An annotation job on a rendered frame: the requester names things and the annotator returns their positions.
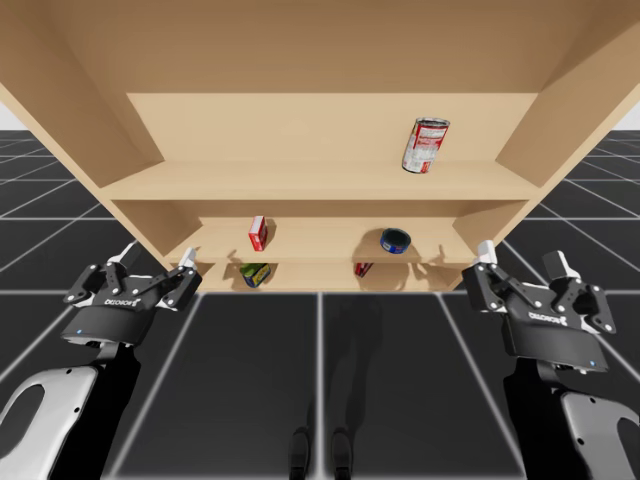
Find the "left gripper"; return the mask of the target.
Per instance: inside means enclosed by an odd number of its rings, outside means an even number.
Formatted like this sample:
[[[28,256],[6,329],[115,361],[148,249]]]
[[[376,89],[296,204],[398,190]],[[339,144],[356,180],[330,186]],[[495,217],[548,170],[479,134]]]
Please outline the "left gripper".
[[[188,248],[177,267],[155,277],[127,277],[141,253],[139,242],[103,264],[90,264],[63,302],[77,311],[60,336],[86,345],[93,342],[137,346],[145,338],[156,309],[183,310],[200,285],[196,249]]]

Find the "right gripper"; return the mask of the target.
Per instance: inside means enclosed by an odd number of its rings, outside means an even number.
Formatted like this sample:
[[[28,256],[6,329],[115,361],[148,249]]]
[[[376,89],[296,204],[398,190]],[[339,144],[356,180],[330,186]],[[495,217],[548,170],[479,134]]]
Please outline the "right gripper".
[[[472,308],[502,313],[507,353],[575,370],[605,372],[608,363],[596,335],[614,334],[604,290],[582,279],[562,251],[543,256],[549,288],[526,286],[498,265],[495,245],[482,241],[462,271]]]

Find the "green and blue rectangular can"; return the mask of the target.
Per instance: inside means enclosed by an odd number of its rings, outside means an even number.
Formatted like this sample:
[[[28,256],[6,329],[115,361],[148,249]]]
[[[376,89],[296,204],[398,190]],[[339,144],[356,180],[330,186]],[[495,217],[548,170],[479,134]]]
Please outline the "green and blue rectangular can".
[[[270,276],[271,267],[268,263],[245,263],[239,271],[249,288],[258,288]]]

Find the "blue flat can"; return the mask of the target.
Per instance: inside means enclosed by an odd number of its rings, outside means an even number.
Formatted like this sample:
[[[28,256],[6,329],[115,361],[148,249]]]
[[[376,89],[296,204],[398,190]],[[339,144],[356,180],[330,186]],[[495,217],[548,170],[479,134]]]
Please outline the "blue flat can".
[[[411,245],[411,237],[402,229],[387,228],[381,234],[380,245],[388,253],[402,254]]]

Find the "red and white can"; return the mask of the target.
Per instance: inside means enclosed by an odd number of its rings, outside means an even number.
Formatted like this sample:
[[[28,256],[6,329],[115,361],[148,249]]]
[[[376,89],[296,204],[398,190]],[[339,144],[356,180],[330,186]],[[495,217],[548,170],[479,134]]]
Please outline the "red and white can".
[[[441,118],[417,118],[402,158],[402,168],[413,174],[428,173],[433,165],[450,122]]]

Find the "red and white carton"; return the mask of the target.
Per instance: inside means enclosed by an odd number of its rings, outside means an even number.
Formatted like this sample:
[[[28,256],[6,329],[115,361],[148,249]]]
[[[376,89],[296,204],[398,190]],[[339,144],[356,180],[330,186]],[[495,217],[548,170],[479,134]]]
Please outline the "red and white carton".
[[[255,251],[263,251],[268,237],[268,227],[264,216],[255,216],[252,220],[248,237]]]

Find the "pale wooden shelf unit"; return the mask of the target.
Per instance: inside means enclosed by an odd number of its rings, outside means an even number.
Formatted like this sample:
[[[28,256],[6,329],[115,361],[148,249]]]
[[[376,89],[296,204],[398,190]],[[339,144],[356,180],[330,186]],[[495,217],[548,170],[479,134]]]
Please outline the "pale wooden shelf unit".
[[[640,102],[640,0],[0,0],[0,102],[205,291],[448,291]]]

